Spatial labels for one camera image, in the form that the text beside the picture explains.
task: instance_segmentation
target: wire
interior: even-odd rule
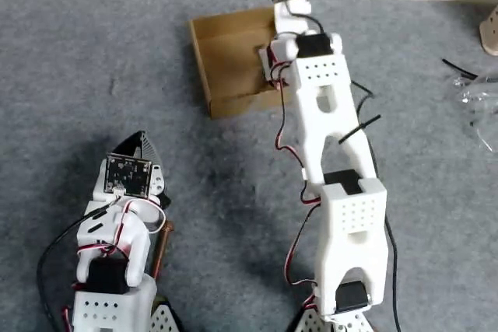
[[[277,82],[277,84],[279,85],[279,88],[280,88],[280,102],[282,104],[282,123],[280,124],[280,129],[277,132],[277,135],[275,137],[275,148],[278,151],[281,151],[282,149],[286,149],[287,151],[291,152],[292,155],[294,156],[294,158],[300,164],[301,169],[303,169],[304,168],[303,161],[301,160],[301,158],[297,154],[297,151],[295,150],[295,148],[291,147],[290,145],[281,145],[280,144],[280,142],[282,140],[283,129],[286,126],[286,101],[284,100],[283,89],[282,89],[282,87],[283,87],[282,72],[290,66],[290,62],[288,62],[288,61],[285,61],[285,62],[287,62],[287,65],[280,65],[282,67],[279,70],[279,77],[276,80],[276,82]],[[319,197],[315,197],[315,198],[312,198],[312,199],[309,199],[309,200],[307,200],[307,199],[304,198],[304,193],[306,192],[307,185],[308,185],[307,180],[305,180],[304,181],[304,185],[303,185],[303,189],[301,190],[301,193],[300,193],[300,200],[301,200],[301,202],[303,204],[316,204],[316,203],[320,202],[320,198]]]
[[[323,27],[323,25],[321,24],[320,21],[318,21],[317,19],[315,19],[313,16],[305,15],[304,13],[294,13],[294,12],[292,12],[290,10],[289,3],[288,2],[285,2],[285,3],[286,3],[287,12],[291,16],[300,17],[300,18],[303,18],[303,19],[309,19],[310,21],[313,21],[314,23],[317,24],[317,26],[320,28],[320,33],[322,33],[322,34],[325,33],[324,27]]]
[[[357,81],[351,81],[351,84],[365,91],[370,97],[375,97],[374,93],[370,91],[367,87],[360,85]]]
[[[40,259],[38,260],[38,265],[37,265],[37,287],[38,287],[38,293],[40,294],[40,300],[41,300],[41,305],[44,308],[45,315],[49,321],[49,323],[52,326],[52,329],[55,332],[59,332],[60,330],[58,329],[57,322],[55,321],[54,314],[51,312],[50,306],[48,304],[47,300],[47,293],[45,289],[45,284],[44,284],[44,265],[47,260],[48,254],[59,244],[74,228],[78,227],[81,225],[84,221],[87,219],[92,218],[93,216],[100,214],[103,211],[106,211],[111,205],[115,204],[119,200],[119,197],[116,198],[116,200],[113,200],[112,202],[105,204],[103,207],[95,209],[88,213],[87,215],[84,215],[80,219],[76,220],[73,222],[68,228],[66,228],[62,233],[57,236],[45,249],[45,251],[41,254]]]
[[[160,213],[160,215],[163,216],[163,221],[161,222],[161,224],[159,225],[159,227],[153,231],[149,231],[149,234],[150,235],[153,235],[155,233],[158,233],[161,229],[163,229],[164,225],[166,224],[167,222],[167,219],[166,219],[166,213],[164,212],[164,210],[158,205],[156,204],[154,201],[152,200],[145,200],[145,202],[147,202],[149,205],[153,206],[155,209],[157,209],[157,211]]]
[[[71,322],[69,321],[69,306],[62,308],[62,321],[64,322],[65,332],[72,332]]]
[[[391,224],[389,223],[387,214],[385,223],[392,246],[392,314],[395,318],[396,331],[402,332],[398,318],[398,246],[396,245],[395,236],[392,233]]]
[[[448,65],[449,67],[458,70],[460,73],[463,73],[469,79],[476,79],[478,77],[477,74],[474,74],[472,72],[469,72],[468,70],[460,68],[458,65],[455,65],[452,62],[449,62],[446,58],[442,58],[441,61],[444,64]]]
[[[340,140],[339,140],[339,144],[342,144],[343,142],[345,142],[346,140],[348,140],[349,138],[351,138],[356,132],[358,132],[359,130],[363,130],[364,128],[366,128],[369,124],[372,124],[373,122],[377,121],[377,120],[380,120],[381,119],[381,115],[378,114],[377,116],[373,117],[373,118],[370,118],[367,122],[360,122],[358,126],[356,126],[355,128],[353,128],[350,132],[348,132],[346,135],[344,135]]]
[[[371,92],[371,94],[367,94],[362,99],[362,101],[360,101],[358,107],[356,108],[356,112],[358,113],[358,115],[359,115],[359,111],[361,110],[361,106],[363,105],[365,100],[368,99],[369,97],[374,97],[374,94]],[[373,162],[373,167],[375,169],[375,173],[377,175],[379,175],[379,167],[377,165],[377,157],[375,156],[374,147],[372,147],[372,144],[370,143],[370,141],[368,141],[368,146],[370,148],[370,154],[372,155],[372,162]],[[398,246],[396,244],[395,236],[392,233],[391,224],[389,223],[389,218],[388,218],[387,213],[386,213],[386,218],[385,218],[385,226],[386,226],[386,231],[388,231],[389,240],[391,241],[392,256],[393,256],[393,261],[392,261],[392,313],[393,313],[393,317],[395,319],[396,331],[402,332],[402,329],[401,329],[401,326],[399,323],[399,317],[398,317]]]
[[[297,244],[299,242],[299,238],[301,237],[301,233],[303,233],[304,226],[308,222],[308,219],[311,217],[313,212],[315,211],[316,208],[318,208],[321,204],[318,203],[315,206],[313,206],[309,212],[306,214],[306,218],[304,219],[303,223],[301,224],[301,227],[299,228],[299,231],[297,232],[296,238],[294,239],[292,245],[289,248],[289,252],[287,253],[286,257],[286,262],[284,263],[283,267],[283,274],[287,280],[287,283],[290,285],[300,285],[304,283],[312,283],[312,284],[317,284],[317,282],[313,279],[302,279],[298,281],[291,281],[290,280],[290,265],[292,263],[293,257],[294,257],[294,252],[296,251]]]

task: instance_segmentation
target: black wire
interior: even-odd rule
[[[365,91],[369,96],[374,97],[374,93],[370,91],[367,87],[360,85],[357,81],[351,81],[351,84]]]
[[[441,61],[448,65],[449,67],[458,70],[460,73],[463,73],[466,78],[469,79],[476,79],[478,76],[477,74],[474,74],[472,72],[469,72],[468,70],[465,70],[463,68],[460,68],[458,65],[453,64],[452,62],[449,62],[446,58],[442,58]]]
[[[44,308],[45,315],[47,316],[48,321],[50,322],[52,329],[55,332],[60,332],[58,328],[58,324],[55,321],[54,314],[51,312],[50,306],[48,304],[47,300],[47,293],[45,290],[45,284],[44,284],[44,275],[43,275],[43,269],[45,265],[45,261],[47,260],[48,254],[59,244],[62,239],[64,239],[75,227],[81,225],[84,221],[86,221],[89,218],[92,218],[94,215],[100,214],[102,211],[106,211],[111,205],[116,203],[117,200],[114,200],[110,202],[109,204],[104,205],[101,208],[98,208],[94,211],[91,211],[87,215],[84,215],[80,219],[78,219],[76,222],[72,223],[67,229],[65,229],[59,236],[57,236],[54,241],[50,243],[49,246],[47,246],[47,249],[43,252],[41,255],[40,259],[38,260],[38,265],[37,265],[37,286],[38,286],[38,292],[40,293],[40,300],[41,300],[41,305]]]
[[[293,13],[291,12],[290,8],[289,8],[289,3],[285,2],[286,3],[286,8],[287,8],[287,12],[291,15],[291,16],[294,16],[294,17],[301,17],[303,19],[309,19],[310,21],[313,21],[314,23],[317,24],[317,26],[320,28],[320,33],[325,33],[325,30],[324,30],[324,27],[323,25],[321,24],[320,21],[318,21],[317,19],[315,19],[313,16],[310,16],[310,15],[305,15],[304,13]]]
[[[377,121],[377,120],[380,120],[381,119],[381,115],[378,114],[377,116],[373,117],[373,118],[370,118],[367,122],[363,122],[356,126],[355,128],[353,128],[350,132],[348,132],[346,135],[344,135],[340,140],[339,140],[339,144],[342,144],[343,142],[345,142],[346,140],[348,140],[349,138],[351,138],[356,132],[358,132],[359,130],[363,130],[364,128],[366,128],[366,126],[368,126],[369,124],[372,124],[373,122]]]
[[[386,213],[386,230],[388,231],[389,240],[392,246],[392,313],[395,318],[396,331],[402,332],[398,319],[398,246],[396,245],[395,236],[392,234],[391,225],[389,224],[388,214]]]
[[[374,94],[371,92],[365,95],[362,98],[362,101],[359,102],[358,107],[356,108],[356,112],[359,116],[359,111],[361,110],[361,106],[365,103],[366,99],[369,97],[374,97]],[[370,154],[372,155],[373,168],[375,169],[375,173],[379,175],[379,166],[377,165],[377,157],[375,156],[374,147],[368,141],[368,147],[370,148]],[[398,318],[398,245],[396,244],[395,236],[392,233],[391,224],[389,223],[388,214],[386,213],[386,218],[384,220],[386,230],[388,231],[389,240],[391,241],[392,246],[392,314],[395,318],[395,326],[397,332],[402,332],[402,328],[399,324]]]

